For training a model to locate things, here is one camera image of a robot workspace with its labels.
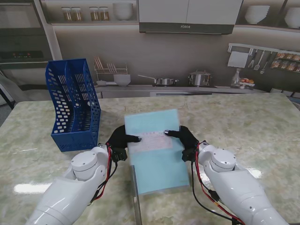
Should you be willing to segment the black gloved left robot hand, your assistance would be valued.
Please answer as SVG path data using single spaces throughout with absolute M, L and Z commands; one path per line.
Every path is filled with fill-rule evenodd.
M 122 125 L 113 131 L 111 137 L 106 142 L 106 145 L 111 148 L 126 149 L 128 147 L 128 143 L 139 143 L 141 140 L 141 137 L 127 135 L 125 126 Z

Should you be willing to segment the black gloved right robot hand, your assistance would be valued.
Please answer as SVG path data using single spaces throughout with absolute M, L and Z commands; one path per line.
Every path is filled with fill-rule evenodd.
M 164 134 L 169 137 L 178 138 L 182 143 L 185 152 L 194 152 L 199 141 L 194 137 L 191 131 L 186 126 L 180 126 L 179 131 L 165 130 Z

